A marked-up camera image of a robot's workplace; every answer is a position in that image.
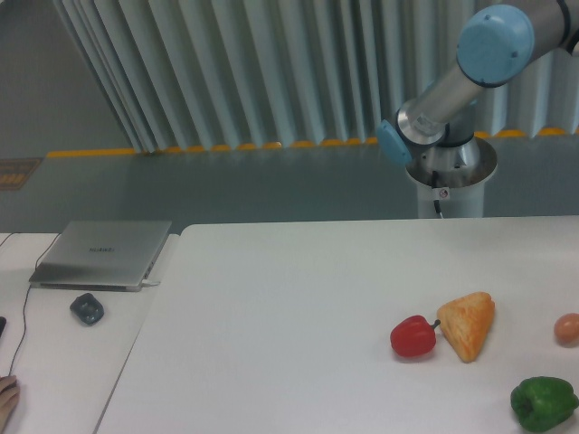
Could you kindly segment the person's hand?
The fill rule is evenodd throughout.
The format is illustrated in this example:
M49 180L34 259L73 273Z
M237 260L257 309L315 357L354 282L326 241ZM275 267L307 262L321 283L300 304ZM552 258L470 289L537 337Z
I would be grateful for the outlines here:
M4 428L11 413L19 402L20 386L16 376L6 376L1 379L0 419L1 429Z

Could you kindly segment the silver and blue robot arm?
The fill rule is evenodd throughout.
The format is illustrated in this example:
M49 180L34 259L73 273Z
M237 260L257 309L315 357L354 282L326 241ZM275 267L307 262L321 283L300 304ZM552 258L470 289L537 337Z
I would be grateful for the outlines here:
M463 26L449 69L377 127L379 146L408 165L430 148L460 145L451 123L483 90L505 85L555 49L574 55L577 43L575 1L504 1L480 10Z

